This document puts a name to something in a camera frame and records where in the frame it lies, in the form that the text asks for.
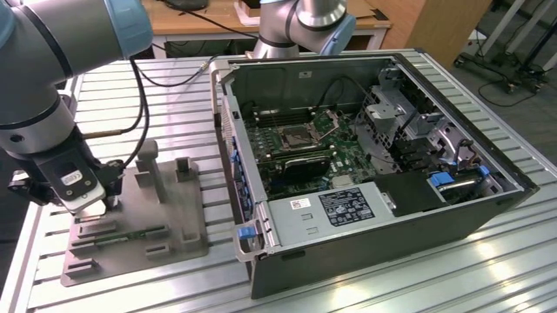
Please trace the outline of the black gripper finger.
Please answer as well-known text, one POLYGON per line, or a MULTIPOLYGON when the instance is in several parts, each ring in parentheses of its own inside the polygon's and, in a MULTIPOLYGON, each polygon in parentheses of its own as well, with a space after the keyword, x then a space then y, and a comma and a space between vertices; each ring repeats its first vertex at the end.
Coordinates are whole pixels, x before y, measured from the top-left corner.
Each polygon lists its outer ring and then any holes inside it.
POLYGON ((16 195, 40 206, 48 204, 59 205, 59 200, 51 187, 45 183, 33 180, 24 170, 12 172, 7 188, 16 195))
POLYGON ((119 203, 118 196, 122 194, 124 169, 123 160, 116 159, 100 164, 94 170, 106 191, 106 197, 102 201, 107 209, 114 209, 119 203))

